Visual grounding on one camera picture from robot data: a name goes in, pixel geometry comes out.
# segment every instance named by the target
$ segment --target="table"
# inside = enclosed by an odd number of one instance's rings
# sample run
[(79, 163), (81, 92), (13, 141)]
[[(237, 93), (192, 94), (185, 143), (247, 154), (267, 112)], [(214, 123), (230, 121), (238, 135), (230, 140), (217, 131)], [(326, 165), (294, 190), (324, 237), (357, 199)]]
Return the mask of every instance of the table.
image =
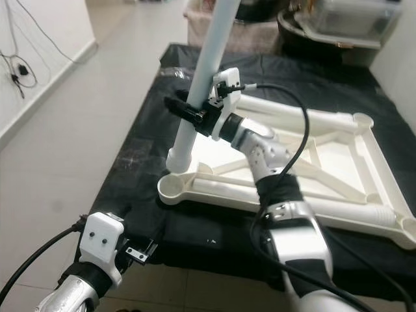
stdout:
[[(157, 182), (167, 174), (165, 160), (173, 145), (179, 118), (171, 115), (163, 97), (188, 89), (199, 49), (170, 45), (161, 58), (162, 74), (151, 86), (143, 107), (93, 204), (92, 212), (116, 213), (130, 205), (126, 233), (138, 243), (159, 238), (151, 263), (206, 270), (264, 280), (282, 289), (280, 274), (258, 259), (250, 246), (248, 228), (253, 215), (196, 202), (166, 206)], [(382, 92), (369, 70), (319, 64), (264, 55), (225, 54), (221, 70), (238, 67), (242, 83), (278, 83), (295, 91), (312, 109), (363, 112), (374, 119), (374, 135), (406, 201), (416, 213), (416, 138)], [(178, 68), (185, 70), (176, 77)], [(256, 90), (257, 97), (291, 103), (274, 90)], [(416, 252), (390, 240), (349, 231), (334, 233), (366, 259), (399, 281), (416, 299)], [(334, 282), (364, 296), (400, 300), (394, 290), (329, 240)]]

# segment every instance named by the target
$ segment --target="floor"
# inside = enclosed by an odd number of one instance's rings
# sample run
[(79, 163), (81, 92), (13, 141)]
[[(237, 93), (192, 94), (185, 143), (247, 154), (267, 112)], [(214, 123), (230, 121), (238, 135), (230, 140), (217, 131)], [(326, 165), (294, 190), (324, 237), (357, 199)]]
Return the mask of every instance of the floor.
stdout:
[[(87, 213), (135, 119), (169, 42), (187, 41), (185, 0), (125, 5), (88, 0), (100, 49), (44, 103), (0, 154), (0, 282), (37, 246)], [(110, 1), (110, 7), (103, 3)], [(32, 311), (72, 262), (77, 235), (18, 280), (2, 312)], [(397, 305), (370, 300), (378, 311)], [(287, 311), (284, 295), (242, 278), (134, 266), (100, 312)]]

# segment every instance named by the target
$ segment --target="white pole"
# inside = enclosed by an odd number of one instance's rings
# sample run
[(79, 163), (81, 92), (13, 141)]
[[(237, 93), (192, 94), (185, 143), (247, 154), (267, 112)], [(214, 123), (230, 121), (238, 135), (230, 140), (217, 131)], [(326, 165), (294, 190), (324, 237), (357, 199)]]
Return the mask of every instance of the white pole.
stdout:
[[(220, 67), (221, 58), (224, 54), (240, 1), (216, 1), (213, 18), (202, 46), (187, 99), (187, 103), (193, 107), (200, 108), (202, 102), (208, 98), (213, 84), (213, 77)], [(185, 120), (181, 120), (175, 144), (169, 150), (166, 160), (166, 167), (169, 171), (180, 174), (188, 170), (192, 160), (191, 151), (195, 138), (194, 126)]]

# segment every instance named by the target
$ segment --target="black wire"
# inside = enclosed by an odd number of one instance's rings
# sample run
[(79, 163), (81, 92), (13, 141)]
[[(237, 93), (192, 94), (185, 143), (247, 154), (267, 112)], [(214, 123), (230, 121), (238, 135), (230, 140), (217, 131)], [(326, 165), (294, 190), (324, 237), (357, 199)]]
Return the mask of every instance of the black wire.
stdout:
[(377, 273), (380, 277), (388, 281), (402, 295), (407, 312), (415, 312), (415, 307), (413, 306), (413, 300), (411, 299), (411, 296), (399, 283), (397, 283), (393, 278), (388, 276), (385, 272), (380, 270), (377, 266), (368, 262), (364, 257), (360, 256), (351, 247), (345, 244), (345, 242), (343, 242), (341, 239), (336, 237), (327, 227), (324, 227), (324, 226), (320, 226), (320, 227), (323, 230), (323, 232), (326, 234), (326, 236), (328, 236), (331, 240), (337, 243), (343, 250), (345, 250), (352, 257), (356, 258), (358, 261), (362, 262), (364, 265), (366, 265), (367, 267), (375, 271), (375, 273)]
[[(280, 92), (285, 93), (286, 95), (288, 95), (297, 105), (300, 106), (302, 113), (304, 115), (304, 119), (305, 119), (305, 131), (304, 131), (304, 137), (299, 145), (298, 150), (296, 151), (296, 153), (293, 155), (292, 159), (287, 163), (287, 165), (285, 166), (285, 168), (281, 171), (280, 175), (278, 176), (276, 182), (274, 183), (273, 187), (276, 188), (279, 184), (279, 182), (281, 181), (281, 179), (283, 178), (283, 176), (292, 168), (293, 164), (298, 160), (300, 154), (303, 152), (306, 143), (307, 143), (307, 139), (309, 137), (309, 116), (307, 115), (307, 110), (306, 110), (306, 106), (304, 105), (303, 101), (292, 91), (290, 91), (289, 89), (285, 88), (284, 86), (280, 86), (278, 84), (270, 84), (270, 83), (265, 83), (265, 84), (257, 84), (257, 88), (269, 88), (269, 89), (274, 89), (274, 90), (278, 90)], [(263, 215), (265, 209), (268, 206), (268, 203), (270, 201), (270, 195), (266, 196), (264, 198), (264, 200), (262, 200), (261, 205), (260, 205), (260, 209), (257, 212), (251, 226), (250, 226), (250, 242), (252, 244), (253, 249), (259, 253), (260, 255), (262, 255), (269, 263), (273, 264), (274, 266), (278, 267), (280, 270), (285, 271), (289, 274), (292, 274), (308, 283), (311, 283), (313, 285), (319, 286), (320, 288), (326, 289), (327, 291), (330, 291), (333, 294), (336, 294), (337, 296), (339, 296), (340, 298), (346, 300), (349, 304), (351, 304), (352, 306), (354, 306), (355, 308), (363, 311), (363, 312), (375, 312), (371, 307), (369, 307), (367, 304), (364, 304), (363, 302), (361, 302), (360, 300), (358, 300), (355, 296), (351, 295), (350, 293), (337, 288), (334, 285), (329, 285), (327, 283), (324, 283), (323, 281), (320, 281), (318, 279), (315, 279), (313, 276), (310, 276), (309, 274), (306, 274), (300, 270), (297, 270), (291, 266), (288, 266), (284, 263), (279, 262), (277, 259), (271, 257), (270, 255), (268, 255), (266, 252), (264, 252), (261, 247), (259, 246), (259, 242), (255, 241), (254, 238), (254, 229), (255, 226), (258, 222), (258, 220), (261, 218), (261, 216)]]
[(20, 26), (15, 23), (13, 21), (14, 26), (16, 26), (19, 29), (19, 32), (21, 33), (21, 35), (26, 39), (26, 41), (31, 45), (32, 49), (36, 52), (36, 54), (39, 56), (39, 58), (41, 59), (42, 63), (44, 63), (45, 67), (47, 68), (47, 72), (48, 72), (48, 78), (47, 78), (47, 83), (50, 82), (51, 80), (51, 75), (52, 75), (52, 70), (49, 67), (49, 65), (47, 64), (46, 60), (43, 58), (42, 54), (39, 52), (39, 50), (36, 48), (36, 46), (33, 44), (33, 42), (31, 42), (31, 40), (26, 36), (25, 32), (20, 28)]
[(13, 57), (19, 53), (19, 47), (18, 47), (18, 42), (16, 40), (16, 33), (14, 32), (14, 28), (13, 28), (13, 23), (12, 23), (13, 16), (12, 16), (12, 11), (10, 9), (10, 3), (8, 2), (8, 0), (5, 0), (5, 5), (6, 5), (6, 11), (7, 11), (8, 26), (10, 28), (10, 34), (12, 36), (12, 41), (13, 41), (13, 46), (14, 46), (13, 54), (7, 55), (7, 57)]
[(3, 287), (3, 289), (0, 292), (0, 306), (5, 301), (5, 298), (8, 294), (8, 292), (11, 290), (15, 282), (18, 280), (18, 278), (23, 274), (23, 272), (35, 261), (40, 255), (42, 255), (49, 247), (54, 245), (57, 241), (60, 239), (63, 239), (66, 235), (78, 231), (76, 225), (74, 224), (69, 229), (66, 229), (65, 231), (62, 231), (57, 236), (53, 237), (51, 240), (49, 240), (47, 243), (45, 243), (42, 247), (40, 247), (37, 251), (35, 251), (16, 271), (13, 273), (12, 277), (7, 281), (6, 285)]
[(27, 15), (29, 15), (29, 17), (33, 20), (33, 22), (35, 23), (35, 25), (38, 27), (38, 29), (40, 30), (40, 32), (42, 34), (44, 34), (44, 36), (53, 44), (53, 46), (55, 47), (55, 49), (65, 58), (68, 59), (69, 61), (73, 62), (74, 64), (84, 64), (83, 62), (77, 62), (74, 61), (72, 58), (70, 58), (69, 56), (67, 56), (67, 54), (65, 54), (64, 52), (62, 52), (62, 50), (59, 48), (59, 46), (52, 40), (51, 37), (49, 37), (46, 32), (43, 30), (43, 28), (41, 28), (41, 26), (39, 25), (38, 21), (34, 18), (34, 16), (26, 9), (26, 7), (20, 2), (20, 0), (16, 0), (16, 2), (18, 3), (18, 5), (24, 9), (24, 11), (27, 13)]
[(2, 54), (1, 50), (0, 50), (0, 56), (3, 58), (4, 62), (6, 63), (8, 71), (12, 73), (13, 72), (12, 66), (8, 63), (6, 55)]
[(21, 86), (20, 86), (20, 84), (19, 84), (19, 81), (18, 81), (18, 80), (16, 80), (16, 81), (13, 81), (13, 83), (14, 83), (14, 84), (16, 85), (16, 87), (18, 88), (21, 98), (22, 98), (22, 99), (25, 99), (25, 98), (26, 98), (26, 96), (25, 96), (25, 93), (23, 92), (23, 90), (21, 89)]
[(11, 65), (12, 65), (12, 68), (13, 68), (13, 63), (12, 63), (12, 60), (13, 59), (19, 59), (19, 60), (21, 60), (22, 62), (24, 62), (25, 63), (25, 66), (29, 69), (29, 71), (31, 72), (31, 75), (33, 76), (33, 79), (34, 79), (34, 82), (33, 82), (33, 84), (31, 84), (31, 85), (25, 85), (25, 84), (23, 84), (23, 83), (21, 83), (19, 80), (17, 80), (16, 81), (16, 83), (18, 84), (18, 85), (20, 85), (20, 86), (22, 86), (22, 87), (24, 87), (24, 88), (34, 88), (34, 87), (36, 87), (37, 85), (38, 85), (38, 78), (36, 77), (36, 74), (34, 73), (34, 71), (33, 71), (33, 69), (31, 68), (31, 66), (29, 65), (29, 63), (26, 61), (26, 60), (24, 60), (23, 58), (21, 58), (19, 55), (15, 55), (15, 56), (13, 56), (13, 57), (11, 57), (10, 58), (10, 63), (11, 63)]

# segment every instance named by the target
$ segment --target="white plastic frame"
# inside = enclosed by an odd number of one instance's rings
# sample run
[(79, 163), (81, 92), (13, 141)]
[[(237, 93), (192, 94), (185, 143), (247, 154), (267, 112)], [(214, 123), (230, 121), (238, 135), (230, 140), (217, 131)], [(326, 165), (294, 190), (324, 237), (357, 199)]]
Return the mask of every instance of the white plastic frame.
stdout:
[[(241, 95), (237, 114), (273, 127), (294, 153), (302, 139), (301, 110)], [(308, 110), (311, 135), (296, 162), (302, 193), (328, 226), (387, 237), (405, 249), (416, 247), (416, 219), (388, 167), (364, 114)], [(161, 200), (183, 200), (257, 211), (258, 197), (243, 154), (220, 140), (198, 135), (193, 162), (184, 174), (158, 183)]]

